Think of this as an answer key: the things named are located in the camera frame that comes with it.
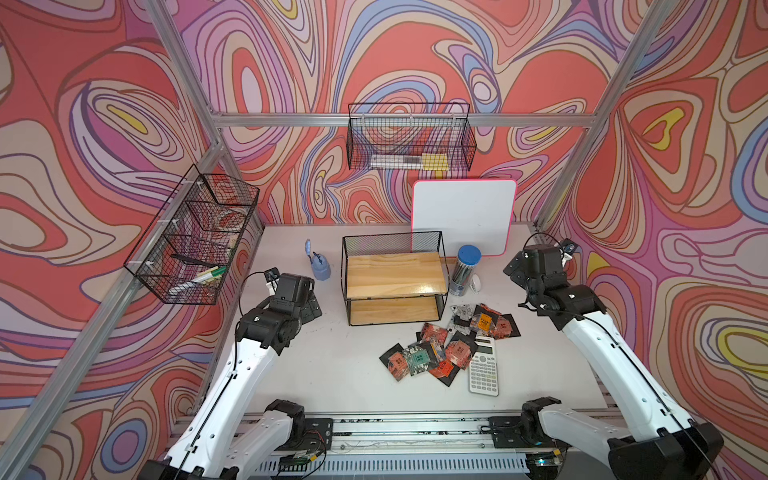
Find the dark orange label tea bag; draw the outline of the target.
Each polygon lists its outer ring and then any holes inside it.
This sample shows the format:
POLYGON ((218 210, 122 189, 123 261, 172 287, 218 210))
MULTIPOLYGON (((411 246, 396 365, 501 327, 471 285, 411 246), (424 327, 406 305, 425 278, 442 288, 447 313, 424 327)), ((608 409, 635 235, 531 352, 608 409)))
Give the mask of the dark orange label tea bag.
POLYGON ((490 336, 499 317, 498 311, 487 307, 485 304, 477 304, 470 319, 470 329, 478 335, 490 336))

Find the white patterned tea bag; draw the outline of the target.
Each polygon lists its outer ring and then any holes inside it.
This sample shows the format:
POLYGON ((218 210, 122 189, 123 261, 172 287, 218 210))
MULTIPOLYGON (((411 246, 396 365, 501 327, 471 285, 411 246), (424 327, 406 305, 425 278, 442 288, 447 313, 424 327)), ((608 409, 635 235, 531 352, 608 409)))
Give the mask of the white patterned tea bag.
POLYGON ((451 323, 456 327, 469 328, 475 312, 475 305, 457 304, 451 306, 451 323))

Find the red tea bag black edge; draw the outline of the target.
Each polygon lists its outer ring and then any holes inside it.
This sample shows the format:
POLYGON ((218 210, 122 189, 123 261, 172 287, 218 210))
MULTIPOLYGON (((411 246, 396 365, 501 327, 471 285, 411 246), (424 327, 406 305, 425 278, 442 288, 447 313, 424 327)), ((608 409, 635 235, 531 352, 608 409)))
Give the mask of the red tea bag black edge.
POLYGON ((410 374, 410 367, 404 354, 404 348, 400 343, 396 343, 386 350, 379 357, 379 360, 396 381, 401 381, 410 374))

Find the red tea bag shelf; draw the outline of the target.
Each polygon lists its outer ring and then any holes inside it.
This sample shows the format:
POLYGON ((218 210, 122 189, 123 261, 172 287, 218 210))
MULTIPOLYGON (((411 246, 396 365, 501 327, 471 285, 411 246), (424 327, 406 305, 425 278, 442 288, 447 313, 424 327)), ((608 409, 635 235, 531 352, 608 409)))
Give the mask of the red tea bag shelf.
POLYGON ((448 361, 458 368, 465 370, 477 350, 478 344, 473 338, 460 332, 455 332, 448 341, 444 352, 448 361))
POLYGON ((436 345, 444 346, 449 335, 449 330, 440 327, 434 323, 424 323, 421 330, 417 333, 417 339, 420 342, 431 342, 436 345))

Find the green tea bag shelf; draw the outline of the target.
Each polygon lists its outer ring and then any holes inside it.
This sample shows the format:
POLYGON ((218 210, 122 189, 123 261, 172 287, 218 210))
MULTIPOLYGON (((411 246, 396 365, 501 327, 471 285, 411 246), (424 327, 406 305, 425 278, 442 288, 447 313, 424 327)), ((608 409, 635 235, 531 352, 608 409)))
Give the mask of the green tea bag shelf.
POLYGON ((428 341, 422 341, 406 347, 403 354, 411 376, 428 372, 439 365, 435 350, 428 341))

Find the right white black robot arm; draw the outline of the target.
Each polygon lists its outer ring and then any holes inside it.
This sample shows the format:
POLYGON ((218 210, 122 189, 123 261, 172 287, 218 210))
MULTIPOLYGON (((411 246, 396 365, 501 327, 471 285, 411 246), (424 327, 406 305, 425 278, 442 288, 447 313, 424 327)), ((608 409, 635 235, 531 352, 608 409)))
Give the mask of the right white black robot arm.
POLYGON ((554 397, 524 403, 520 431, 530 443, 562 441, 607 466, 618 479, 702 479, 724 445, 720 431, 695 420, 651 375, 618 332, 606 306, 565 264, 575 246, 525 246, 505 275, 523 307, 548 318, 570 340, 616 402, 623 429, 567 408, 554 397))

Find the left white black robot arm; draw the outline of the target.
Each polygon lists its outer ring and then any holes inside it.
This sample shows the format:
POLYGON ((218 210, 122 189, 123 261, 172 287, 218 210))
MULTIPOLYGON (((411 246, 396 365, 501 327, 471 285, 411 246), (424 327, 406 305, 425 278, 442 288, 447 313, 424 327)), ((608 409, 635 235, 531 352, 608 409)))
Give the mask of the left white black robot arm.
POLYGON ((235 436, 271 365, 305 324, 322 315, 314 279, 275 268, 264 277, 271 294, 240 318, 225 368, 194 419, 164 459, 144 464, 140 479, 246 479, 276 450, 304 441, 304 407, 280 399, 235 436))

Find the blue brush holder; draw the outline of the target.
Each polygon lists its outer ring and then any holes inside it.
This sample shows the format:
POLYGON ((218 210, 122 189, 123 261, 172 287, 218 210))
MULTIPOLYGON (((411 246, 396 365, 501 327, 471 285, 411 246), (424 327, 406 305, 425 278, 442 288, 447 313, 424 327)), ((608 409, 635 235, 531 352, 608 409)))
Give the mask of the blue brush holder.
POLYGON ((313 250, 310 239, 305 241, 305 253, 309 259, 314 278, 319 281, 328 280, 331 276, 331 265, 324 255, 313 250))

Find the white eraser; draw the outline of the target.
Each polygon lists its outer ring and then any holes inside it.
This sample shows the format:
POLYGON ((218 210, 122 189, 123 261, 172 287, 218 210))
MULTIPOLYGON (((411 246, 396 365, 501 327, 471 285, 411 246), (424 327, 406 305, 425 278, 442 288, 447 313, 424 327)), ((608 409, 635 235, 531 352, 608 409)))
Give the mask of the white eraser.
POLYGON ((479 293, 482 290, 482 281, 477 274, 472 275, 470 287, 475 293, 479 293))

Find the blue lid pen jar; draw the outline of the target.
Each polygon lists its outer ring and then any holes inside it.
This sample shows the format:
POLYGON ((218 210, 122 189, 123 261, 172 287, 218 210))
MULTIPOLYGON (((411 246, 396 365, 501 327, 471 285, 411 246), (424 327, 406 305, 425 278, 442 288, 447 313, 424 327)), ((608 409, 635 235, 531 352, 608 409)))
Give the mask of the blue lid pen jar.
POLYGON ((463 245, 456 256, 456 264, 450 278, 449 291, 452 295, 463 296, 471 283, 474 270, 482 259, 481 251, 474 245, 463 245))

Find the green marker in basket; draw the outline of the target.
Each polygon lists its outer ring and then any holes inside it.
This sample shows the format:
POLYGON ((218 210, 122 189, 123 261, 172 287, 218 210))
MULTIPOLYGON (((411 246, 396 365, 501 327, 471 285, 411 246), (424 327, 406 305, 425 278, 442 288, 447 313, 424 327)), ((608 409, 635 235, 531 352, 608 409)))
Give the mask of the green marker in basket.
POLYGON ((223 266, 211 268, 194 277, 192 282, 196 284, 207 284, 220 278, 226 272, 227 268, 223 266))

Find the white calculator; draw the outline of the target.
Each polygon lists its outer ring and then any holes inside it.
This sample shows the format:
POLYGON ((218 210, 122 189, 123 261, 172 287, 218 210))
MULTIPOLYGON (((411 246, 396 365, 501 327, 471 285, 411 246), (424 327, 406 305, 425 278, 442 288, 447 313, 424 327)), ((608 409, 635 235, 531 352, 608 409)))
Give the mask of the white calculator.
POLYGON ((495 340, 478 336, 475 342, 478 348, 468 367, 469 391, 477 395, 497 397, 499 379, 495 340))

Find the yellow sticky notes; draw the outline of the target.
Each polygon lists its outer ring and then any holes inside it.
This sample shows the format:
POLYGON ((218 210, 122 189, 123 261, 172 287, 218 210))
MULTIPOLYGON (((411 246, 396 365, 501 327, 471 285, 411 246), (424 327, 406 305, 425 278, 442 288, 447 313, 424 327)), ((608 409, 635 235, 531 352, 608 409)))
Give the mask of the yellow sticky notes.
POLYGON ((421 155, 421 168, 424 171, 448 171, 450 160, 448 155, 444 153, 423 153, 421 155))

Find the white board pink frame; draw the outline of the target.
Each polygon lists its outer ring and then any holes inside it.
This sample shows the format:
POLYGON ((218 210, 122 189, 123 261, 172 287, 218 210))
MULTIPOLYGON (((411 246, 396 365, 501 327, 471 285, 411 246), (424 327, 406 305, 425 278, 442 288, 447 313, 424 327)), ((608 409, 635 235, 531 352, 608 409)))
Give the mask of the white board pink frame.
POLYGON ((517 182, 505 179, 419 180, 413 185, 411 227, 440 231, 445 253, 473 245, 484 257, 506 251, 517 182))

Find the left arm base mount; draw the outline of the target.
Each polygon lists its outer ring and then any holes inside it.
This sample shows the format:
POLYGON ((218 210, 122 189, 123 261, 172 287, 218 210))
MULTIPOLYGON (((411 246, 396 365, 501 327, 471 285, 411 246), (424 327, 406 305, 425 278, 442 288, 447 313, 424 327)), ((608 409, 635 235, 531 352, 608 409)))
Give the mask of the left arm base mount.
POLYGON ((293 426, 288 440, 280 445, 277 452, 309 451, 320 452, 332 446, 334 420, 330 417, 309 418, 293 426))

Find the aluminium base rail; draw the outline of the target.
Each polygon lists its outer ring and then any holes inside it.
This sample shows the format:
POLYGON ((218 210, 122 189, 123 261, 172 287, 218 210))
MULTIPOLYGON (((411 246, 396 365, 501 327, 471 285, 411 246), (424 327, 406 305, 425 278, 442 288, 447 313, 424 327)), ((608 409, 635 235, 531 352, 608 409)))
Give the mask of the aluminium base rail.
MULTIPOLYGON (((627 423, 624 429, 562 404, 544 407, 539 419, 548 436, 600 461, 614 474, 619 474, 626 466, 636 467, 638 464, 635 460, 624 459, 619 449, 655 446, 672 437, 683 425, 671 406, 660 401, 644 399, 633 408, 622 407, 621 411, 627 423)), ((466 414, 455 421, 436 417, 433 420, 362 422, 353 425, 350 433, 354 448, 364 453, 381 447, 386 453, 402 455, 447 455, 457 452, 460 443, 479 439, 481 432, 470 430, 478 424, 478 419, 466 414)))

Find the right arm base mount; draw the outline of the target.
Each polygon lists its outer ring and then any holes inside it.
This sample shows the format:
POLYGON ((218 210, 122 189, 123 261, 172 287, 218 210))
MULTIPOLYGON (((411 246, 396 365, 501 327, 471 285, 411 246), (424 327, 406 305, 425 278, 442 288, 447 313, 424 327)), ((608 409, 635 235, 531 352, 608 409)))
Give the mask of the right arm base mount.
POLYGON ((480 430, 492 436, 494 447, 497 449, 564 447, 568 450, 568 443, 554 439, 544 432, 543 423, 539 419, 539 413, 544 407, 560 404, 559 399, 551 396, 529 400, 523 404, 518 415, 489 417, 488 425, 480 430))

